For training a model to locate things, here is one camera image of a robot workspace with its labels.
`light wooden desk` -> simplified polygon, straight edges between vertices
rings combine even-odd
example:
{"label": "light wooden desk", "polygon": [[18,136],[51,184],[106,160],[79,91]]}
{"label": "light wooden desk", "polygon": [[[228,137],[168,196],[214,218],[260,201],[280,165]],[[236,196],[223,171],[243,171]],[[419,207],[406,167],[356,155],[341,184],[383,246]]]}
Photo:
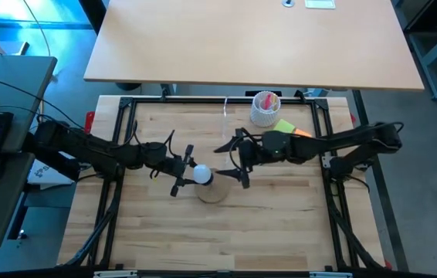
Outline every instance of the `light wooden desk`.
{"label": "light wooden desk", "polygon": [[[119,99],[100,97],[94,135],[112,138]],[[328,103],[334,132],[351,129],[346,99],[330,98]],[[245,127],[253,134],[267,129],[252,125],[250,105],[231,104],[227,106],[228,137],[222,139],[222,109],[222,104],[139,103],[138,137],[141,141],[163,141],[175,129],[173,152],[184,154],[186,145],[193,144],[198,163],[230,168],[225,166],[228,154],[212,151],[228,141],[236,128]],[[283,106],[279,118],[314,134],[307,106]],[[192,185],[172,198],[169,193],[174,179],[161,174],[152,181],[149,173],[147,168],[126,172],[112,266],[123,263],[125,269],[139,270],[323,270],[326,265],[336,266],[318,158],[302,165],[255,167],[250,189],[235,183],[227,199],[215,205],[199,201]],[[357,182],[345,185],[354,233],[383,263],[368,191]],[[102,181],[97,178],[77,185],[59,263],[73,257],[93,231],[101,188]],[[340,234],[348,262],[347,243]],[[99,254],[105,235],[101,239]]]}
{"label": "light wooden desk", "polygon": [[390,0],[112,0],[85,80],[423,90]]}

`paper on desk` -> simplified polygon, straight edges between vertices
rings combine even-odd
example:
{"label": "paper on desk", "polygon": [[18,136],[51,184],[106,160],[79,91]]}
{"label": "paper on desk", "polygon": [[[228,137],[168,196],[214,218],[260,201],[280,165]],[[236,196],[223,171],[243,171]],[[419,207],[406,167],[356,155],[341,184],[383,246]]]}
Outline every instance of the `paper on desk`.
{"label": "paper on desk", "polygon": [[335,8],[335,0],[305,0],[306,8]]}

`gray floor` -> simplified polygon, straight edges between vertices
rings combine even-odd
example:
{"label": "gray floor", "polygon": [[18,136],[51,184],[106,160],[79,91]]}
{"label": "gray floor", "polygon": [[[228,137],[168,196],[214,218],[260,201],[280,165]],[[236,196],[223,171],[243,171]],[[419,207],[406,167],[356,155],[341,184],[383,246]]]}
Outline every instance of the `gray floor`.
{"label": "gray floor", "polygon": [[[46,99],[58,105],[78,123],[84,123],[87,111],[95,110],[99,95],[126,94],[110,83],[87,83],[83,73],[95,35],[90,30],[46,30],[53,56],[59,59],[55,78],[49,85]],[[3,40],[27,40],[32,44],[29,55],[45,55],[46,48],[38,29],[0,29]],[[182,95],[243,95],[244,86],[181,85]],[[281,89],[292,95],[295,89]],[[157,84],[145,84],[131,94],[160,94]],[[349,93],[330,96],[348,97]],[[394,155],[381,156],[391,202],[405,247],[408,264],[413,272],[437,274],[437,104],[429,92],[364,91],[364,102],[370,121],[400,120],[405,123],[401,132],[404,147]],[[48,114],[61,118],[52,108]],[[368,182],[374,189],[371,173]],[[29,203],[49,208],[32,208],[27,214],[24,229],[29,238],[21,244],[5,242],[0,249],[0,270],[24,270],[54,266],[63,230],[73,197],[73,187],[43,192],[29,199]],[[386,225],[376,190],[371,200],[380,232],[385,257],[393,262]]]}

